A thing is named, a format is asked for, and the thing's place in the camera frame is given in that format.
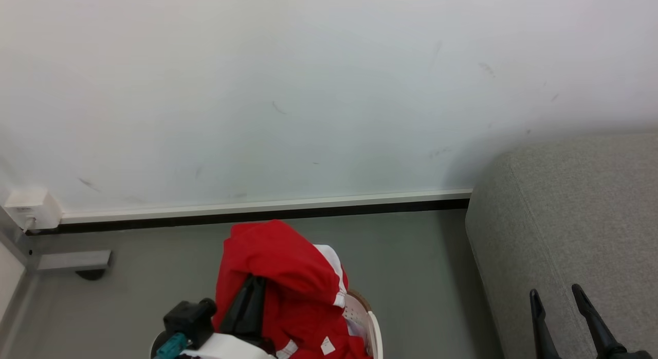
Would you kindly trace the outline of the red and white garment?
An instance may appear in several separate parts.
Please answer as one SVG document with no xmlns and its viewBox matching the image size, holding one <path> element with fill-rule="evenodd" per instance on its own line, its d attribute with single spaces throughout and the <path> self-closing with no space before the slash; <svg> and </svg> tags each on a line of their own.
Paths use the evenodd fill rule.
<svg viewBox="0 0 658 359">
<path fill-rule="evenodd" d="M 349 280 L 338 254 L 279 220 L 234 225 L 224 241 L 212 324 L 221 324 L 247 277 L 265 279 L 262 335 L 277 359 L 372 359 L 343 312 Z"/>
</svg>

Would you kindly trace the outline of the grey metal frame rail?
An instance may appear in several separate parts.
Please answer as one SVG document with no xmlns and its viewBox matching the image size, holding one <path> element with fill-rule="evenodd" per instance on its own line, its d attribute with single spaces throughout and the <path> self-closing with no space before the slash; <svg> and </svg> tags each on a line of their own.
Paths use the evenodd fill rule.
<svg viewBox="0 0 658 359">
<path fill-rule="evenodd" d="M 0 206 L 0 252 L 4 249 L 8 261 L 0 262 L 0 335 L 5 335 L 16 324 L 19 310 L 27 296 L 33 265 L 28 231 L 36 225 L 33 214 L 19 214 L 16 222 Z"/>
</svg>

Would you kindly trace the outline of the white wall socket box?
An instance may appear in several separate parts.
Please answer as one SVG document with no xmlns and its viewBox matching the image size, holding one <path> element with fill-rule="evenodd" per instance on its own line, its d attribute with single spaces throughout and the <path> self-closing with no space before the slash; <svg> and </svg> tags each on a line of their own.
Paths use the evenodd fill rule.
<svg viewBox="0 0 658 359">
<path fill-rule="evenodd" d="M 63 216 L 57 200 L 43 188 L 11 192 L 3 204 L 3 209 L 24 230 L 57 228 Z"/>
</svg>

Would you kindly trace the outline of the white and black baseboard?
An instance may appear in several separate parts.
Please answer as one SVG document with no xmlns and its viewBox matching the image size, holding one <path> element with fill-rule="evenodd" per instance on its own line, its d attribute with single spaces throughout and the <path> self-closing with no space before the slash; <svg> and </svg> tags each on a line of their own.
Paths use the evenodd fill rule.
<svg viewBox="0 0 658 359">
<path fill-rule="evenodd" d="M 65 213 L 56 227 L 29 230 L 28 234 L 31 236 L 81 234 L 270 219 L 331 218 L 355 214 L 466 209 L 471 195 L 472 189 L 466 188 L 145 210 Z"/>
</svg>

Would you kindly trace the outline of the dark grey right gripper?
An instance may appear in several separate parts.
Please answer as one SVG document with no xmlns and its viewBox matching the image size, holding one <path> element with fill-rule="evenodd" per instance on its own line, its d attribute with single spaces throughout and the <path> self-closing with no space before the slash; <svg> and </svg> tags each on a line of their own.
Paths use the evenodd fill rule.
<svg viewBox="0 0 658 359">
<path fill-rule="evenodd" d="M 594 342 L 597 359 L 653 359 L 645 350 L 628 352 L 611 333 L 585 291 L 578 284 L 571 287 L 578 312 L 585 318 Z M 545 309 L 536 289 L 529 292 L 536 359 L 561 359 L 545 322 Z"/>
</svg>

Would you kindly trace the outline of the grey fabric sofa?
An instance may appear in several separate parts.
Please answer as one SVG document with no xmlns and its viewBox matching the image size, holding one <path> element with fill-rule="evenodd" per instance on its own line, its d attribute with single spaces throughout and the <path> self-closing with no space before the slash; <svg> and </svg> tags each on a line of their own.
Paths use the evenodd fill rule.
<svg viewBox="0 0 658 359">
<path fill-rule="evenodd" d="M 595 359 L 572 286 L 658 359 L 658 133 L 517 148 L 475 185 L 466 230 L 505 359 L 535 359 L 536 289 L 562 359 Z"/>
</svg>

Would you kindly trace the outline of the white perforated laundry basket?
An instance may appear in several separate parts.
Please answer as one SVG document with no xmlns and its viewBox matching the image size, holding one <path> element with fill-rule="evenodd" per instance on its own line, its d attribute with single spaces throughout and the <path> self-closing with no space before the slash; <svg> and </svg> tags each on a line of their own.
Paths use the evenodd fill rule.
<svg viewBox="0 0 658 359">
<path fill-rule="evenodd" d="M 346 321 L 357 324 L 358 329 L 356 332 L 359 335 L 363 335 L 364 346 L 368 356 L 370 356 L 372 359 L 385 359 L 385 351 L 383 350 L 383 340 L 381 338 L 379 323 L 377 321 L 376 315 L 374 312 L 372 312 L 369 303 L 364 298 L 362 298 L 362 296 L 356 292 L 348 291 L 348 294 L 345 297 L 343 317 Z M 265 350 L 265 342 L 251 344 Z M 281 359 L 281 356 L 278 354 L 268 354 L 275 356 L 277 359 Z M 148 354 L 148 359 L 151 359 L 151 348 Z"/>
</svg>

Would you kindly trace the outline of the grey metal floor bracket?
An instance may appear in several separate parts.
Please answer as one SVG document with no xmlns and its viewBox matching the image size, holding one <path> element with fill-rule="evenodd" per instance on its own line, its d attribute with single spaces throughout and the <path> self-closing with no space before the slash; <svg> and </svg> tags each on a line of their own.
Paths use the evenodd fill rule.
<svg viewBox="0 0 658 359">
<path fill-rule="evenodd" d="M 110 249 L 53 254 L 34 252 L 28 260 L 27 268 L 42 275 L 74 273 L 84 281 L 99 281 L 111 267 L 112 258 L 113 252 Z"/>
</svg>

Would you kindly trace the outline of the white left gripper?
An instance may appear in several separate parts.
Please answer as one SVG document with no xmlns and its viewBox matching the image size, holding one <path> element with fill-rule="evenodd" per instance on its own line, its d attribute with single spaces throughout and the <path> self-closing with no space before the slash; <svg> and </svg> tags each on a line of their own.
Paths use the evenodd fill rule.
<svg viewBox="0 0 658 359">
<path fill-rule="evenodd" d="M 277 359 L 251 343 L 263 343 L 266 279 L 249 275 L 214 333 L 199 349 L 186 349 L 184 359 Z"/>
</svg>

